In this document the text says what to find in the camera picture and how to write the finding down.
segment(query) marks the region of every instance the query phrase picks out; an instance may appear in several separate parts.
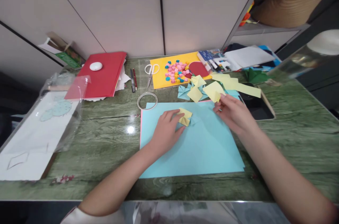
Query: scissor handle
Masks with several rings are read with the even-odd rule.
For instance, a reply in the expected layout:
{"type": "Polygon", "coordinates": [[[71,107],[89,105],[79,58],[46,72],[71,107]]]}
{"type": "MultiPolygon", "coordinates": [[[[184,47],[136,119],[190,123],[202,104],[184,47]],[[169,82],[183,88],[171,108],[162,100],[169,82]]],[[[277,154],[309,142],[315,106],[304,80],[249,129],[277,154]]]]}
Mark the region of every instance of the scissor handle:
{"type": "Polygon", "coordinates": [[[156,73],[159,71],[159,69],[160,69],[160,66],[159,66],[158,64],[154,64],[154,65],[153,65],[153,69],[152,69],[152,74],[156,74],[156,73]],[[157,70],[156,72],[154,72],[155,66],[158,67],[158,70],[157,70]]]}
{"type": "Polygon", "coordinates": [[[159,71],[159,69],[160,69],[160,66],[159,66],[158,64],[155,64],[155,65],[146,65],[146,66],[145,66],[145,72],[146,72],[148,75],[156,74],[156,73],[159,71]],[[155,66],[158,66],[158,70],[157,70],[156,72],[154,72],[155,66]]]}
{"type": "Polygon", "coordinates": [[[151,70],[152,70],[152,65],[146,65],[146,67],[145,67],[145,72],[146,72],[148,75],[151,74],[151,70]],[[148,66],[150,66],[149,72],[146,71],[146,68],[147,68],[148,66]]]}

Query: cardboard box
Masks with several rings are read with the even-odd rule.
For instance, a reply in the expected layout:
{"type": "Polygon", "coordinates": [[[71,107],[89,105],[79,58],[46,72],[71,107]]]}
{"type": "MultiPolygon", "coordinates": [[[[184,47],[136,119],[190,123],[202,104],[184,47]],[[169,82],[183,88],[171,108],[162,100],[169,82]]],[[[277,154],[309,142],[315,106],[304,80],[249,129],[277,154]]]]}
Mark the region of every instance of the cardboard box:
{"type": "Polygon", "coordinates": [[[55,54],[72,68],[81,68],[85,63],[85,59],[71,47],[73,42],[67,44],[54,32],[47,33],[47,36],[47,41],[42,45],[38,45],[40,48],[55,54]]]}

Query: shelf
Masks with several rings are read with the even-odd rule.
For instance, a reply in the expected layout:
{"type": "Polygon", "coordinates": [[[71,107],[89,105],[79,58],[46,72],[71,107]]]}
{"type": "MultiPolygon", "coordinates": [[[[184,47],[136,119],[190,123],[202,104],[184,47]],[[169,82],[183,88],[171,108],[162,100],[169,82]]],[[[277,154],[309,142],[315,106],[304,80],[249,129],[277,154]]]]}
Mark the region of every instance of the shelf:
{"type": "Polygon", "coordinates": [[[261,23],[257,23],[257,24],[246,23],[243,26],[239,26],[233,36],[267,34],[267,33],[274,33],[274,32],[290,32],[290,31],[300,31],[300,30],[304,31],[309,26],[310,26],[309,24],[303,24],[295,28],[277,28],[273,26],[267,26],[261,23]]]}

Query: forearm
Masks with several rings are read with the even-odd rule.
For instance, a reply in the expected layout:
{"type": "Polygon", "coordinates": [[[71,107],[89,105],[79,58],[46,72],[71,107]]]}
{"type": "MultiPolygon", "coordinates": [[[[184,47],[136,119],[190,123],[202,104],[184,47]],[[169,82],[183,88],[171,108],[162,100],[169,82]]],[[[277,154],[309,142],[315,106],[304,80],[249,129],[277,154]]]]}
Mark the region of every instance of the forearm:
{"type": "Polygon", "coordinates": [[[276,202],[292,223],[333,223],[336,207],[305,179],[258,129],[240,140],[260,170],[276,202]]]}
{"type": "Polygon", "coordinates": [[[150,144],[144,146],[102,180],[81,202],[79,209],[92,216],[106,216],[117,211],[134,183],[159,158],[154,152],[150,144]]]}

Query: smartphone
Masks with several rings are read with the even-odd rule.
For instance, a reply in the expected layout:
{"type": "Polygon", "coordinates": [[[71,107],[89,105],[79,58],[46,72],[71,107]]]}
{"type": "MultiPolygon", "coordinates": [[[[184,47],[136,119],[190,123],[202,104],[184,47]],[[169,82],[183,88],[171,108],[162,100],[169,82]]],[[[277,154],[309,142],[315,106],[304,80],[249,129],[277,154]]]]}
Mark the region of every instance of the smartphone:
{"type": "MultiPolygon", "coordinates": [[[[252,83],[244,83],[244,85],[254,87],[252,83]]],[[[274,111],[263,93],[261,93],[261,98],[242,92],[239,92],[239,95],[255,120],[270,120],[275,118],[274,111]]]]}

